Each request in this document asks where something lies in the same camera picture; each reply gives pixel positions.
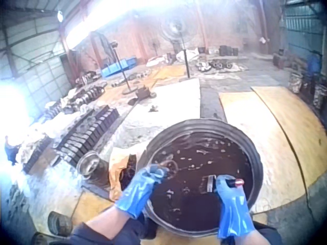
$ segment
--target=paintbrush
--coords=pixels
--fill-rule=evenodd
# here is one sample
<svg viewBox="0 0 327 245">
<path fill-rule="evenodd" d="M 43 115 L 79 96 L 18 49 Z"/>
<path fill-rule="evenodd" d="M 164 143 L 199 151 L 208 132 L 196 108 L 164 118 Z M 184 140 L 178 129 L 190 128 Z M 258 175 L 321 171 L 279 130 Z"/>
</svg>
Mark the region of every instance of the paintbrush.
<svg viewBox="0 0 327 245">
<path fill-rule="evenodd" d="M 216 175 L 209 175 L 202 177 L 202 182 L 199 186 L 199 191 L 201 194 L 206 194 L 210 192 L 216 192 Z M 244 185 L 244 180 L 242 179 L 232 179 L 226 180 L 229 188 L 235 188 Z"/>
</svg>

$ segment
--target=person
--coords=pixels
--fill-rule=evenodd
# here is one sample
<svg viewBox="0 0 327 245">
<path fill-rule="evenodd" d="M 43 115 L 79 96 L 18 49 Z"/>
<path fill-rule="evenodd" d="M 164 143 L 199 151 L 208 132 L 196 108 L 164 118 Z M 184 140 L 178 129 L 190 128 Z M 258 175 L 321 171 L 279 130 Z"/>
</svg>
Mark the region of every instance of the person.
<svg viewBox="0 0 327 245">
<path fill-rule="evenodd" d="M 20 145 L 12 146 L 9 144 L 8 136 L 5 136 L 5 152 L 7 154 L 8 161 L 11 161 L 11 165 L 14 166 L 16 164 L 16 155 L 18 153 Z"/>
<path fill-rule="evenodd" d="M 141 239 L 154 238 L 156 227 L 153 229 L 153 222 L 149 225 L 151 220 L 144 217 L 142 210 L 153 188 L 165 179 L 166 173 L 167 170 L 159 165 L 138 171 L 113 207 L 74 230 L 70 244 L 139 245 Z M 229 188 L 226 179 L 230 178 L 233 177 L 223 175 L 216 179 L 217 193 L 223 204 L 218 238 L 236 245 L 283 244 L 274 228 L 251 220 L 243 187 Z"/>
</svg>

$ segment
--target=dirt floor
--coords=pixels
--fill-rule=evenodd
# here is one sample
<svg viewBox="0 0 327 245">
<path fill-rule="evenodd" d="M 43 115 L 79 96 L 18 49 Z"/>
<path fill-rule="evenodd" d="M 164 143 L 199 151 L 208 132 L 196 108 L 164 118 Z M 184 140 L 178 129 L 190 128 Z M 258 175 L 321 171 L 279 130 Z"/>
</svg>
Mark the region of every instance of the dirt floor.
<svg viewBox="0 0 327 245">
<path fill-rule="evenodd" d="M 251 91 L 251 86 L 287 86 L 288 84 L 289 72 L 277 69 L 271 61 L 249 59 L 241 63 L 247 66 L 248 70 L 233 73 L 232 77 L 221 80 L 205 78 L 202 74 L 191 70 L 193 77 L 200 79 L 200 116 L 202 118 L 219 118 L 226 121 L 219 99 L 221 92 L 244 92 Z M 137 66 L 126 73 L 129 75 L 145 68 L 145 66 Z M 10 168 L 9 163 L 6 162 L 5 164 L 8 165 L 6 168 Z M 2 225 L 10 235 L 16 234 L 15 240 L 18 244 L 28 244 L 27 241 L 31 239 L 35 228 L 28 212 L 24 213 L 19 208 L 16 210 L 10 202 L 7 202 L 7 199 L 10 198 L 10 186 L 10 179 L 4 172 L 1 193 Z M 309 187 L 309 206 L 313 211 L 314 219 L 309 212 L 306 197 L 303 196 L 287 205 L 266 212 L 267 224 L 278 229 L 285 244 L 306 244 L 313 231 L 326 217 L 327 202 L 325 197 L 327 197 L 327 173 Z M 10 218 L 8 216 L 9 210 L 13 213 Z"/>
</svg>

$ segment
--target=dark liquid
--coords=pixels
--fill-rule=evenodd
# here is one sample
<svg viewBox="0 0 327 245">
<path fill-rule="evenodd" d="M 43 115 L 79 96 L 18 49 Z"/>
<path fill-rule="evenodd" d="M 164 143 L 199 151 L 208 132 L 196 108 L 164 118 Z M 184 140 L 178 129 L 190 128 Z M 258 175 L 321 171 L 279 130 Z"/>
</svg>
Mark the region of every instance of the dark liquid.
<svg viewBox="0 0 327 245">
<path fill-rule="evenodd" d="M 154 212 L 174 227 L 204 231 L 219 226 L 221 201 L 216 193 L 200 193 L 204 176 L 241 178 L 245 182 L 245 195 L 249 198 L 253 181 L 248 157 L 236 143 L 224 136 L 212 133 L 181 136 L 160 149 L 152 162 L 161 163 L 171 158 L 177 163 L 178 171 L 173 178 L 155 188 L 151 202 Z"/>
</svg>

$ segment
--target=hand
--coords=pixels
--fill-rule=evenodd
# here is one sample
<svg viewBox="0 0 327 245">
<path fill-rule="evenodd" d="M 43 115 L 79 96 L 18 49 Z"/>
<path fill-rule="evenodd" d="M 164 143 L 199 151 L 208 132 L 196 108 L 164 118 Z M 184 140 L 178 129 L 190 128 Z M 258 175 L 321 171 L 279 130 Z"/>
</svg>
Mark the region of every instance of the hand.
<svg viewBox="0 0 327 245">
<path fill-rule="evenodd" d="M 226 179 L 234 179 L 234 177 L 219 175 L 216 178 L 217 193 L 222 201 L 219 238 L 242 236 L 255 230 L 243 187 L 230 188 Z"/>
<path fill-rule="evenodd" d="M 156 164 L 152 164 L 150 168 L 140 169 L 116 201 L 115 206 L 137 218 L 150 198 L 154 186 L 162 182 L 167 172 L 167 168 Z"/>
</svg>

